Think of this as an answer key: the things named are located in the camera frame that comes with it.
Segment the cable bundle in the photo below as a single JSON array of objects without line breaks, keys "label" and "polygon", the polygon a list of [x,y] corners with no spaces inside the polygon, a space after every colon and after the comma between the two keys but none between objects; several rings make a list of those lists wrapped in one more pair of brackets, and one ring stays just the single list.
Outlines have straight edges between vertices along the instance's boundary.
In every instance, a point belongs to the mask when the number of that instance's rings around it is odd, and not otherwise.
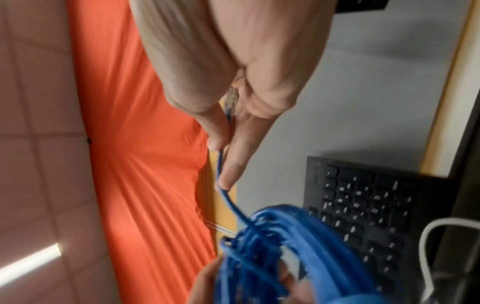
[{"label": "cable bundle", "polygon": [[[220,151],[217,178],[222,158]],[[286,297],[288,291],[279,283],[277,269],[283,245],[305,265],[316,303],[326,304],[355,294],[378,294],[359,259],[315,217],[294,206],[278,205],[248,218],[227,191],[221,189],[220,193],[246,229],[220,242],[225,260],[216,278],[216,304],[270,304]]]}]

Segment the hand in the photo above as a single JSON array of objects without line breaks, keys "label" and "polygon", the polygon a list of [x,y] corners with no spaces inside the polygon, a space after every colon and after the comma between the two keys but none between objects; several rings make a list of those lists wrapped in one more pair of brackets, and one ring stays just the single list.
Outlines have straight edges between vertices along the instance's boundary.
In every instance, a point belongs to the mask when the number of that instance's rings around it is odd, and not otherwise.
[{"label": "hand", "polygon": [[[197,275],[186,304],[213,304],[215,277],[222,261],[223,255],[220,255]],[[289,273],[285,263],[280,261],[278,266],[279,280],[290,291],[290,296],[284,304],[314,304],[315,300],[310,282],[301,280],[295,283],[294,277]]]},{"label": "hand", "polygon": [[[168,102],[201,124],[211,150],[230,143],[222,189],[238,181],[275,120],[295,105],[324,51],[335,4],[130,0]],[[233,130],[218,104],[232,82],[240,93]]]}]

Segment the fluorescent light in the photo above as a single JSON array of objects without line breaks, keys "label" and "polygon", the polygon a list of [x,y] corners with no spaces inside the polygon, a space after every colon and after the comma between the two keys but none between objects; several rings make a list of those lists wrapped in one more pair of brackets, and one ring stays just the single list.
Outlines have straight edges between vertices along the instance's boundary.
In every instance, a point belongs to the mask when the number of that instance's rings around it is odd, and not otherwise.
[{"label": "fluorescent light", "polygon": [[58,244],[40,250],[0,269],[0,287],[61,256]]}]

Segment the black keyboard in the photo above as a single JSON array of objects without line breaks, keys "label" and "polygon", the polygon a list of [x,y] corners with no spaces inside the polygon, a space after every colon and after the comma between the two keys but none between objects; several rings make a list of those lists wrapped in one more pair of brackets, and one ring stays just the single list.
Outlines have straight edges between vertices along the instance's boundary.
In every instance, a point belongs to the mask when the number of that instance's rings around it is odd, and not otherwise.
[{"label": "black keyboard", "polygon": [[[450,214],[447,179],[309,157],[303,206],[330,226],[397,303],[414,303],[423,289],[418,240],[432,220]],[[441,234],[430,238],[430,260]],[[300,276],[308,273],[301,269]]]}]

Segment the orange cloth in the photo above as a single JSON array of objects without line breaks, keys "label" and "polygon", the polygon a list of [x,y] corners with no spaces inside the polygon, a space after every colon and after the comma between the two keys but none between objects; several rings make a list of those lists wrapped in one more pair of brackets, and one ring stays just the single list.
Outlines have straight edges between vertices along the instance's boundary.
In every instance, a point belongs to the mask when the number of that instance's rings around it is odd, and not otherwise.
[{"label": "orange cloth", "polygon": [[69,0],[74,66],[123,304],[183,304],[215,255],[195,200],[207,136],[171,107],[128,0]]}]

